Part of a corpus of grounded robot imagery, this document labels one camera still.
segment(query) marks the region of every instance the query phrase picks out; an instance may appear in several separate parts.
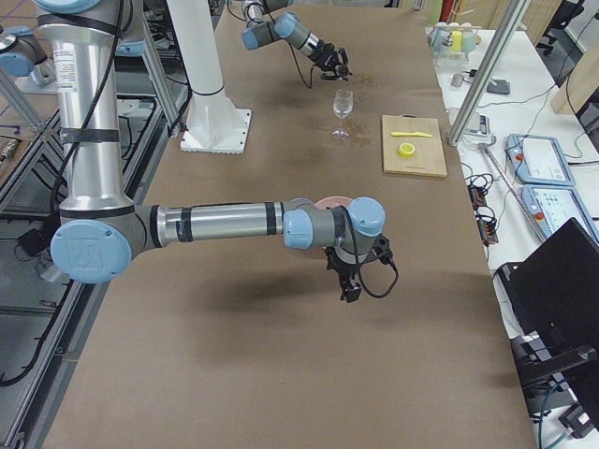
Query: white desk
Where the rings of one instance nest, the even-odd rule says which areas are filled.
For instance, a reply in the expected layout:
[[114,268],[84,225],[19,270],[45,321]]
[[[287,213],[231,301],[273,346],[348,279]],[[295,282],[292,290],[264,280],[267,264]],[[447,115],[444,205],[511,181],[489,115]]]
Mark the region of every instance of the white desk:
[[[439,58],[436,62],[437,78],[443,90],[443,99],[447,108],[459,108],[469,86],[469,84],[464,83],[460,88],[452,87],[450,81],[453,75],[472,68],[478,68],[493,36],[492,31],[480,31],[479,34],[482,36],[482,42],[476,51],[470,54],[470,61],[465,61],[463,56],[461,56],[460,59]],[[495,79],[508,80],[511,84],[511,94],[484,94],[480,106],[488,103],[523,101],[534,95],[543,93],[554,84],[553,78],[547,72],[533,44],[524,32],[515,33],[493,77]],[[490,118],[491,131],[497,137],[497,143],[491,149],[501,164],[505,161],[504,141],[509,134],[552,136],[559,140],[564,152],[577,154],[574,142],[583,130],[574,115],[556,115],[553,112],[549,102],[557,91],[558,88],[554,86],[548,92],[548,95],[540,96],[522,105],[506,104],[478,109],[481,114],[487,115]],[[534,117],[539,109],[543,107],[544,103],[546,105],[538,115],[536,123],[531,130]],[[466,137],[466,139],[472,141],[474,138]],[[577,140],[577,144],[582,150],[583,157],[572,159],[572,161],[584,162],[597,160],[597,151],[587,136],[580,137]],[[474,170],[475,174],[488,172],[498,178],[498,173],[492,162],[475,145],[468,145],[464,140],[458,149],[461,161],[468,164]],[[598,216],[599,166],[574,166],[571,168],[577,182],[578,192],[582,196],[589,213],[594,217]],[[509,166],[507,173],[510,179],[514,179],[514,170]],[[467,167],[464,168],[464,174],[465,176],[470,174]],[[503,203],[506,193],[507,187],[505,183],[496,181],[486,197],[487,202],[495,210],[497,215],[504,208]],[[489,269],[491,271],[494,271],[505,262],[517,262],[526,259],[539,246],[539,242],[534,237],[532,229],[511,194],[506,198],[505,212],[497,235],[499,243],[489,247]],[[505,291],[498,280],[495,281],[495,290],[502,306],[507,333],[510,338],[516,337],[521,333],[521,330],[511,311]],[[555,413],[552,413],[544,421],[543,443],[545,446],[552,443],[563,432],[563,427],[557,420],[557,417],[561,413],[562,409],[556,409]],[[559,447],[562,449],[596,449],[599,447],[599,432],[594,430],[584,440],[568,438]]]

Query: blue framed tablet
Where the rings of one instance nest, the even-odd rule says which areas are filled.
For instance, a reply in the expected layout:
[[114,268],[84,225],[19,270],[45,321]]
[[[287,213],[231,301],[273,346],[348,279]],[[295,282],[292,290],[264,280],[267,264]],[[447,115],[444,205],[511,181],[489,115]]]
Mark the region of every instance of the blue framed tablet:
[[524,184],[576,184],[562,147],[556,138],[510,134],[505,151]]
[[599,231],[576,187],[527,184],[522,187],[522,200],[547,237],[574,217],[599,242]]

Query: warning label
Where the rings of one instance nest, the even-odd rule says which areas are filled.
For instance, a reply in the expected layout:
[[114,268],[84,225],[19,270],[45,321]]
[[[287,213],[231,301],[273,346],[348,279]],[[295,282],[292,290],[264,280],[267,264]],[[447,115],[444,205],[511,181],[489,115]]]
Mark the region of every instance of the warning label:
[[61,94],[77,92],[77,61],[72,50],[54,51],[56,84]]

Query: black monitor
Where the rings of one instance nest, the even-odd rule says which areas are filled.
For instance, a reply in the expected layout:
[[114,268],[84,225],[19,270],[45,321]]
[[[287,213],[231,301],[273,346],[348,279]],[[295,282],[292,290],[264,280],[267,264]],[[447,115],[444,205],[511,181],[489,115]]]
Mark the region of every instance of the black monitor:
[[[576,219],[509,274],[506,290],[522,330],[535,330],[551,356],[583,345],[599,351],[599,246]],[[599,362],[562,374],[599,428]]]

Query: blue joint cap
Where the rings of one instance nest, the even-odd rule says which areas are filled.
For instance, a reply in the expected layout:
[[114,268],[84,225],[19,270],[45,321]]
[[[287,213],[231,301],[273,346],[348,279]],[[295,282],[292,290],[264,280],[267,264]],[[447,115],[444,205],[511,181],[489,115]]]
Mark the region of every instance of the blue joint cap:
[[246,28],[241,32],[241,40],[247,50],[255,50],[258,48],[258,39],[251,28]]
[[283,239],[287,248],[307,250],[312,246],[314,227],[305,210],[285,212],[283,216]]
[[102,0],[34,0],[38,6],[49,12],[77,14],[96,6]]
[[123,234],[96,220],[63,224],[50,249],[56,267],[79,282],[111,281],[131,263],[131,247]]
[[286,39],[291,36],[293,30],[296,29],[298,18],[291,12],[286,12],[274,24],[274,31],[277,32],[281,38]]
[[375,199],[361,196],[347,208],[354,229],[366,237],[376,237],[383,232],[385,210]]
[[31,31],[31,28],[29,28],[28,26],[25,26],[25,25],[9,26],[8,28],[5,28],[4,31],[8,35],[13,35],[16,37],[33,36],[34,35],[34,32]]
[[26,77],[34,69],[34,63],[18,53],[0,54],[0,67],[12,77]]
[[121,45],[114,54],[117,56],[138,57],[141,56],[145,50],[145,41],[139,40],[137,42],[127,42],[126,44]]

